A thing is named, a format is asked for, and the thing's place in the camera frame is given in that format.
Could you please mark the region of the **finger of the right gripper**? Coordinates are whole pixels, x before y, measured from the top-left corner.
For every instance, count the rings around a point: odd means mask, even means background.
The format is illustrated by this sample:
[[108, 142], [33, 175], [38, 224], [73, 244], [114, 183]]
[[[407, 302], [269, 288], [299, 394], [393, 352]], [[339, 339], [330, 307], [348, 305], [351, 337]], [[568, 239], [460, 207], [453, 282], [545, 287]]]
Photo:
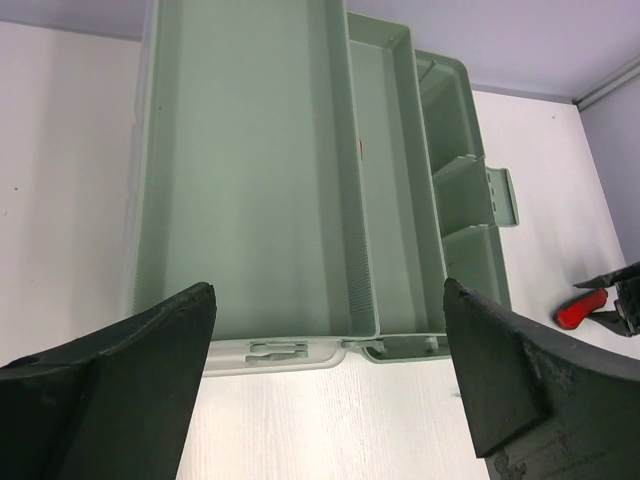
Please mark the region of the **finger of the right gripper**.
[[624, 268], [596, 276], [592, 279], [579, 282], [575, 284], [576, 288], [580, 289], [598, 289], [609, 288], [620, 282], [631, 281], [640, 276], [640, 265], [631, 264]]
[[639, 334], [639, 307], [637, 305], [616, 304], [611, 311], [594, 313], [594, 320], [620, 336]]

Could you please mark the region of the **red handled pliers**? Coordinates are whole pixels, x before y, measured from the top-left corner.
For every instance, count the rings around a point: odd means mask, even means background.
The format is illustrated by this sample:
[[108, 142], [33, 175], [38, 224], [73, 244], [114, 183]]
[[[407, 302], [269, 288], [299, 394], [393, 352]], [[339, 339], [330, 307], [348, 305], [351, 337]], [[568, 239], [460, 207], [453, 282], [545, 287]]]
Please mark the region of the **red handled pliers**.
[[574, 330], [591, 313], [603, 308], [607, 300], [605, 289], [589, 290], [559, 306], [552, 314], [552, 319], [561, 329]]

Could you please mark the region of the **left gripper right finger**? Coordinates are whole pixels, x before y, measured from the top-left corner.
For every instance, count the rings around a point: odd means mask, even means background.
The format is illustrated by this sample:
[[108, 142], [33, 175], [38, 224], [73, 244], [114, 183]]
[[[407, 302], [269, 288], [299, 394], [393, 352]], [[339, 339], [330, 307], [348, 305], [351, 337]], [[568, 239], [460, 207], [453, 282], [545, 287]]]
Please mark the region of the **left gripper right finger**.
[[636, 479], [639, 362], [449, 278], [446, 335], [474, 451], [492, 479]]

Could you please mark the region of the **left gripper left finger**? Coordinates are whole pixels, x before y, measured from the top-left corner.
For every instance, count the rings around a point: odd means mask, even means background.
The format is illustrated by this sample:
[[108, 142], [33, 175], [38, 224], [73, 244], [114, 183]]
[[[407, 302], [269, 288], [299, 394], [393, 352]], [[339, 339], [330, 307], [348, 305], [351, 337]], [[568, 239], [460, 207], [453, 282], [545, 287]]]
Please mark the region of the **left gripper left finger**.
[[3, 366], [2, 478], [175, 478], [216, 313], [200, 282]]

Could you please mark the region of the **green toolbox with clear lid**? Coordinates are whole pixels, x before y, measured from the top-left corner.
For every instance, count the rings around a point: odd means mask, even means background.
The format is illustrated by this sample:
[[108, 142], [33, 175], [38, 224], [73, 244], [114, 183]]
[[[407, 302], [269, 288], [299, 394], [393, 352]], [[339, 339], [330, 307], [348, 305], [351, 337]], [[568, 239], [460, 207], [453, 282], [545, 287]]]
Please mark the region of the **green toolbox with clear lid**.
[[407, 26], [341, 1], [147, 3], [121, 310], [211, 284], [208, 374], [446, 357], [446, 279], [509, 306], [518, 222], [466, 67]]

